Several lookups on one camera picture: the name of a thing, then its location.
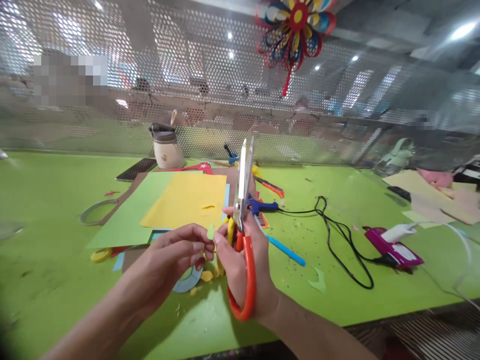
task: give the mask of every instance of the forearm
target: forearm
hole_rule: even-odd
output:
[[[299,360],[375,359],[343,328],[304,309],[283,293],[275,312],[259,322],[274,332]]]
[[[142,322],[107,295],[41,360],[111,359]]]

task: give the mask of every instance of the smartphone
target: smartphone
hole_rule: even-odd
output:
[[[132,167],[128,168],[124,172],[122,172],[120,175],[118,175],[115,180],[118,181],[127,181],[127,182],[132,182],[135,180],[137,175],[139,173],[145,173],[150,170],[152,170],[155,165],[157,165],[157,160],[155,159],[150,159],[150,158],[143,158],[139,162],[137,162],[135,165]]]
[[[401,187],[398,187],[398,186],[389,186],[387,187],[388,190],[394,192],[395,194],[397,194],[398,196],[400,196],[401,198],[404,198],[405,200],[407,200],[408,202],[412,202],[412,198],[410,196],[410,193],[404,189],[402,189]]]

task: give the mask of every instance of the power cord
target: power cord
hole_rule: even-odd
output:
[[[318,208],[319,206],[319,202],[320,200],[323,200],[323,203],[324,203],[324,206],[323,206],[323,209],[320,210]],[[328,249],[330,250],[331,254],[333,255],[333,257],[335,258],[335,260],[340,264],[340,266],[346,271],[346,273],[348,274],[348,276],[350,276],[353,281],[355,281],[358,285],[360,285],[362,288],[364,289],[367,289],[367,290],[371,290],[374,288],[374,280],[372,278],[372,275],[370,274],[369,270],[367,269],[366,265],[364,264],[363,260],[365,261],[369,261],[369,262],[374,262],[374,263],[380,263],[380,258],[377,258],[377,259],[369,259],[369,258],[366,258],[365,256],[363,256],[362,254],[359,253],[359,251],[357,250],[357,248],[355,247],[353,241],[352,241],[352,232],[350,231],[349,227],[347,225],[345,225],[344,223],[341,223],[341,222],[338,222],[338,221],[335,221],[333,220],[332,218],[328,217],[327,215],[325,215],[325,209],[327,208],[327,199],[323,196],[319,196],[317,201],[316,201],[316,204],[315,204],[315,207],[313,210],[306,210],[306,211],[286,211],[286,210],[283,210],[281,208],[279,208],[278,210],[282,213],[287,213],[287,214],[308,214],[308,213],[317,213],[319,216],[322,217],[323,221],[325,222],[325,226],[326,226],[326,229],[327,229],[327,233],[328,233],[328,237],[327,237],[327,244],[328,244]],[[346,242],[350,245],[351,249],[353,250],[353,254],[355,255],[356,259],[358,260],[358,262],[360,263],[361,267],[363,268],[363,270],[365,271],[366,275],[368,276],[368,280],[370,282],[369,285],[365,285],[363,283],[361,283],[356,277],[355,275],[349,270],[349,268],[340,260],[340,258],[337,256],[337,254],[335,254],[334,250],[332,249],[332,246],[330,244],[330,235],[331,235],[331,230],[330,230],[330,223],[331,224],[334,224],[338,230],[341,232],[343,238],[346,240]]]
[[[458,235],[458,237],[460,238],[461,242],[463,243],[463,246],[465,247],[465,251],[466,251],[466,258],[467,258],[467,266],[466,266],[466,269],[464,270],[464,272],[456,279],[456,281],[453,283],[453,290],[458,294],[458,296],[460,296],[463,300],[465,300],[466,302],[472,304],[479,312],[480,312],[480,306],[478,306],[476,303],[474,303],[472,300],[470,300],[468,297],[466,297],[460,290],[459,290],[459,286],[463,283],[463,281],[465,280],[465,278],[467,277],[467,275],[470,273],[470,272],[474,272],[472,271],[473,270],[473,261],[472,261],[472,249],[470,248],[470,245],[467,241],[467,239],[465,239],[465,237],[462,235],[462,233],[456,228],[456,227],[453,227],[452,225],[450,224],[447,224],[447,223],[444,223],[444,222],[436,222],[436,221],[421,221],[421,222],[414,222],[414,223],[411,223],[409,225],[407,225],[407,229],[408,230],[411,230],[413,229],[414,227],[416,227],[417,225],[420,225],[420,224],[440,224],[440,225],[444,225],[448,228],[450,228],[453,232],[455,232],[455,234]]]

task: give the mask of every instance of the black cable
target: black cable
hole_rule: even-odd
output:
[[[323,200],[323,209],[320,210],[318,208],[318,205],[319,205],[319,202],[320,202],[320,199]],[[363,256],[362,254],[359,253],[359,251],[357,250],[357,248],[355,247],[354,245],[354,242],[352,240],[352,232],[350,231],[350,228],[345,225],[344,223],[341,223],[341,222],[338,222],[338,221],[335,221],[333,220],[332,218],[328,217],[327,215],[325,215],[325,209],[327,208],[327,199],[323,196],[319,196],[317,201],[316,201],[316,204],[315,204],[315,207],[313,210],[306,210],[306,211],[286,211],[286,210],[283,210],[281,208],[279,208],[278,210],[281,211],[282,213],[287,213],[287,214],[308,214],[308,213],[317,213],[319,216],[322,217],[323,221],[325,222],[325,226],[326,226],[326,229],[327,229],[327,233],[328,233],[328,237],[327,237],[327,245],[328,245],[328,249],[330,250],[331,254],[333,255],[333,257],[335,258],[335,260],[340,264],[340,266],[346,271],[346,273],[348,274],[348,276],[350,276],[353,281],[355,281],[358,285],[360,285],[362,288],[365,288],[365,289],[368,289],[368,290],[371,290],[374,288],[374,279],[372,278],[372,275],[370,274],[370,271],[367,269],[367,266],[364,264],[364,262],[362,261],[365,260],[365,261],[369,261],[369,262],[373,262],[373,263],[377,263],[378,262],[378,259],[369,259],[365,256]],[[350,245],[351,249],[353,250],[353,254],[355,255],[356,259],[358,260],[358,262],[360,263],[361,267],[363,268],[363,270],[365,271],[366,275],[368,276],[368,280],[370,282],[370,285],[365,285],[363,283],[361,283],[356,277],[355,275],[349,270],[349,268],[347,266],[345,266],[345,264],[340,260],[340,258],[337,256],[337,254],[334,252],[334,250],[332,249],[332,246],[330,244],[330,237],[331,237],[331,228],[330,228],[330,223],[336,225],[336,227],[338,228],[338,230],[340,231],[340,233],[342,234],[343,238],[346,240],[346,242]],[[348,235],[344,232],[344,230],[342,229],[342,227],[344,227],[347,232],[348,232]]]

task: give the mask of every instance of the scissors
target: scissors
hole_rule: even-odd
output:
[[[247,321],[254,313],[255,302],[257,301],[257,275],[255,273],[254,248],[252,239],[245,236],[244,217],[247,210],[250,178],[252,177],[252,165],[254,161],[254,138],[252,136],[247,157],[247,139],[243,140],[241,147],[238,181],[236,183],[235,203],[233,204],[233,215],[225,218],[224,224],[228,223],[227,241],[233,246],[236,235],[235,251],[243,250],[246,265],[246,297],[245,306],[241,308],[235,300],[230,287],[228,287],[228,300],[230,308],[235,317],[241,321]]]

